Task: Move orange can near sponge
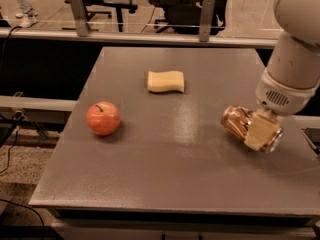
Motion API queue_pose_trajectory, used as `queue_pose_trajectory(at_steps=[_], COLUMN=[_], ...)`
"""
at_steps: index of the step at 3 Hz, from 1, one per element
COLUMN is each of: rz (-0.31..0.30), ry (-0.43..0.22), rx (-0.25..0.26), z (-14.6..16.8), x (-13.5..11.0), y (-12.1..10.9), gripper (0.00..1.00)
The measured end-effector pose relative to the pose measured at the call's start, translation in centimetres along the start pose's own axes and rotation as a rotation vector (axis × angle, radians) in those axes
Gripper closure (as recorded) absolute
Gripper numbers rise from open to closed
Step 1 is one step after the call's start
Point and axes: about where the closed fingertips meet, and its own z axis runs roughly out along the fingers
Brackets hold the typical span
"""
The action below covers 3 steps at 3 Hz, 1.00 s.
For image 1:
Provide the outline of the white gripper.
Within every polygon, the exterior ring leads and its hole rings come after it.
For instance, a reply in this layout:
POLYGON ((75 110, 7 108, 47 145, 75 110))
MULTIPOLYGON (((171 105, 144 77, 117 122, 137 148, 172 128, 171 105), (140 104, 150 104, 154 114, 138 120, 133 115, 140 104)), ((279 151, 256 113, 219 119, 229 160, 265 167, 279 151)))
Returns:
POLYGON ((319 74, 303 70, 264 70, 256 88, 264 109, 252 114, 244 143, 256 151, 274 151, 283 136, 278 117, 301 111, 319 87, 319 74))

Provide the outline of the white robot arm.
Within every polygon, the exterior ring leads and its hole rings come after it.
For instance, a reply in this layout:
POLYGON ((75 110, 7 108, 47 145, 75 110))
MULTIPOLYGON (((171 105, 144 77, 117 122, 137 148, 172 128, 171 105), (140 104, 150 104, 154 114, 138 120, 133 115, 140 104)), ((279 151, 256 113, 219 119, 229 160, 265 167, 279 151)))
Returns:
POLYGON ((273 11, 283 33, 257 85, 258 109, 245 136, 253 150, 274 150, 281 120, 301 111, 319 87, 320 0, 274 0, 273 11))

